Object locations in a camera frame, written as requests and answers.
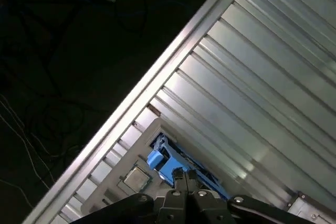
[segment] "bolt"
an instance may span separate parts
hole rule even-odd
[[[236,197],[234,200],[235,200],[235,202],[237,202],[237,203],[242,203],[242,202],[244,201],[244,199],[241,198],[241,197]]]
[[[181,192],[180,191],[173,191],[172,195],[179,196],[179,195],[181,195]]]
[[[200,196],[205,196],[205,195],[206,195],[206,191],[199,191],[199,192],[198,192],[198,195],[200,195]]]
[[[147,197],[146,197],[146,196],[141,196],[141,197],[139,198],[139,201],[140,201],[140,202],[145,202],[145,201],[147,201]]]

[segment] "dark floor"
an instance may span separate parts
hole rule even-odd
[[[14,56],[1,56],[0,92],[24,122],[24,126],[16,123],[8,106],[0,103],[1,223],[19,223],[31,210],[20,190],[2,180],[19,186],[33,206],[47,191],[34,173],[24,144],[36,172],[51,187],[53,181],[36,152],[57,179],[204,1],[148,0],[149,13],[142,32],[138,27],[143,19],[143,0],[118,0],[118,11],[127,16],[119,22],[113,6],[84,6],[48,65],[61,96],[56,95],[19,19],[0,12],[0,37],[21,50]],[[58,25],[73,5],[29,7]],[[129,32],[120,22],[138,31]],[[27,19],[27,23],[39,47],[47,52],[50,34],[34,21]],[[2,96],[0,101],[6,104]]]

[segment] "black mount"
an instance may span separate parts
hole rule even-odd
[[[134,194],[72,223],[311,223],[246,195],[225,202],[215,191],[198,188],[194,170],[175,169],[173,178],[174,188],[160,190],[156,200]]]

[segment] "metal panel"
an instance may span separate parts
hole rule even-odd
[[[335,212],[301,192],[288,204],[288,212],[313,223],[336,224]]]
[[[68,222],[63,219],[60,215],[57,215],[51,224],[68,224]]]
[[[76,211],[70,204],[66,204],[61,212],[71,221],[78,220],[82,216],[82,214]]]
[[[92,172],[91,177],[93,178],[95,184],[100,184],[106,176],[110,173],[112,167],[109,166],[104,161],[100,162],[97,168]]]
[[[31,212],[24,224],[48,223],[57,215],[232,1],[206,1]]]
[[[335,3],[208,0],[25,223],[86,200],[100,162],[113,167],[158,116],[230,193],[284,207],[302,191],[336,210]]]

